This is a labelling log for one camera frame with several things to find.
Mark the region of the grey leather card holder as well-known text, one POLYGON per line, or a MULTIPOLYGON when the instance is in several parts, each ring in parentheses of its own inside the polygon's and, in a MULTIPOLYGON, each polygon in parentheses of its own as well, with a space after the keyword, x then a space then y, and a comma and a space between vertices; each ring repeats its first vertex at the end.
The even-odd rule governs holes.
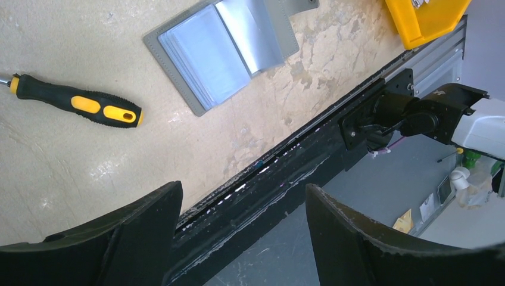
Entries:
POLYGON ((199 1, 143 41, 196 116, 299 51, 290 17, 318 1, 199 1))

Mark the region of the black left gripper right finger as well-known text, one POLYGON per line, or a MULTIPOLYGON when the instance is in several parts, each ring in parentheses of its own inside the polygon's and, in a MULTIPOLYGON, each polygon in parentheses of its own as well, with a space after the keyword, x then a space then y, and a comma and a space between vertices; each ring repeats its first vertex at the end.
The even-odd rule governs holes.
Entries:
POLYGON ((504 244, 468 249, 414 237, 306 186, 321 285, 503 285, 504 244))

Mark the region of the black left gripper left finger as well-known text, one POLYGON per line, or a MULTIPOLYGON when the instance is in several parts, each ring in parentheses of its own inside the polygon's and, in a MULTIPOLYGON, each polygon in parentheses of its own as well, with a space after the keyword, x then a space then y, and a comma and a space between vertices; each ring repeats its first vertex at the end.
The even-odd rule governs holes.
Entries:
POLYGON ((162 285, 182 206, 179 181, 39 243, 1 247, 2 285, 162 285))

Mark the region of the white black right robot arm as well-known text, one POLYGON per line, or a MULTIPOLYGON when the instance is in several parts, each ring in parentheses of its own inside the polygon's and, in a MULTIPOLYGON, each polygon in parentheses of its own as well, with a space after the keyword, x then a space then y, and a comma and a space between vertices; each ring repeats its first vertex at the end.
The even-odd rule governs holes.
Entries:
POLYGON ((385 132, 425 135, 504 160, 504 101, 470 86, 448 83, 423 98, 381 95, 373 108, 373 123, 385 132))

